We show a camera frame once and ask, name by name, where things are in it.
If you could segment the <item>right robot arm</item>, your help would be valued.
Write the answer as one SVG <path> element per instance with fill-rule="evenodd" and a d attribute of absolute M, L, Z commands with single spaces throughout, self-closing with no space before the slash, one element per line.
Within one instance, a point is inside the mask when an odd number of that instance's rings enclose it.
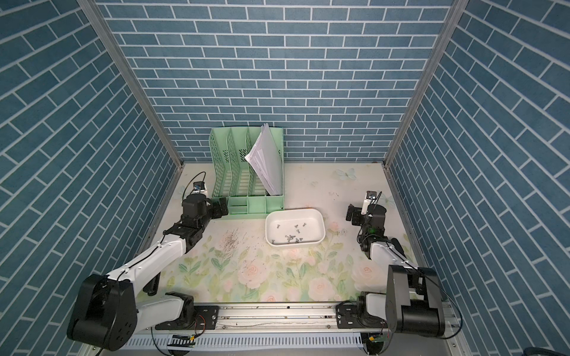
<path fill-rule="evenodd" d="M 357 301 L 336 306 L 340 329 L 389 329 L 391 332 L 447 340 L 463 328 L 445 336 L 442 305 L 445 291 L 436 272 L 415 266 L 396 238 L 385 235 L 387 209 L 377 204 L 360 208 L 350 204 L 346 220 L 360 228 L 357 242 L 369 261 L 386 271 L 384 292 L 362 292 Z"/>

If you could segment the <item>white plastic storage box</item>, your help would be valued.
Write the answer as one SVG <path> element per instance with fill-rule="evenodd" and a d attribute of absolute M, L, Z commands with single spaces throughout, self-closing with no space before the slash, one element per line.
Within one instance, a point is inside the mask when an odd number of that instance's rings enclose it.
<path fill-rule="evenodd" d="M 314 246 L 326 237 L 324 218 L 316 209 L 292 209 L 270 213 L 265 220 L 265 238 L 271 247 Z"/>

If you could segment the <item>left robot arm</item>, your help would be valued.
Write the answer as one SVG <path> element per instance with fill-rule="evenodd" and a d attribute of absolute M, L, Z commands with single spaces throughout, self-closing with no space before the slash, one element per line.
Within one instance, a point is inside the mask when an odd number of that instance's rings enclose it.
<path fill-rule="evenodd" d="M 182 201 L 181 219 L 154 246 L 107 274 L 92 274 L 81 284 L 68 323 L 69 339 L 108 351 L 121 349 L 132 335 L 154 326 L 187 329 L 196 325 L 194 298 L 168 292 L 138 303 L 136 296 L 169 264 L 193 249 L 213 219 L 229 213 L 225 198 L 192 193 Z"/>

